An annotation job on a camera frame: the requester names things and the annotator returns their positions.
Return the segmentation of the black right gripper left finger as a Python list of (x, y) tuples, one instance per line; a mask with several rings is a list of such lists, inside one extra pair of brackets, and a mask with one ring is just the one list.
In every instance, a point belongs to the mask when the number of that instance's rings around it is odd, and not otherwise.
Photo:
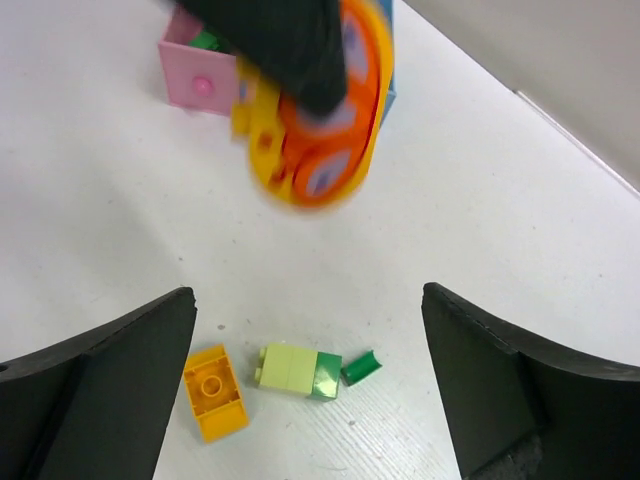
[(150, 479), (197, 308), (180, 287), (1, 365), (4, 479)]

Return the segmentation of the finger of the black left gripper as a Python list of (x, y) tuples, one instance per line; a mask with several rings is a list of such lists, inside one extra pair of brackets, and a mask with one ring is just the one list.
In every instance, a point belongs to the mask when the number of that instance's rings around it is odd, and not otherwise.
[(344, 100), (340, 3), (326, 0), (181, 0), (176, 3), (228, 40), (309, 113)]

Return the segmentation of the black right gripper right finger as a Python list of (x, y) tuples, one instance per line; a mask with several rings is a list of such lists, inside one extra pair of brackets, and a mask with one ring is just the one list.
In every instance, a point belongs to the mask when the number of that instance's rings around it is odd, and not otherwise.
[(639, 369), (423, 289), (426, 339), (464, 479), (636, 479)]

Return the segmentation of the dark green square lego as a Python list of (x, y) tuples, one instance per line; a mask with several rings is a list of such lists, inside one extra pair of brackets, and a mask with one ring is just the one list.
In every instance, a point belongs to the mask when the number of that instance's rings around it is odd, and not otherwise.
[(214, 51), (224, 54), (232, 53), (232, 46), (228, 40), (212, 30), (201, 29), (188, 43), (190, 47)]

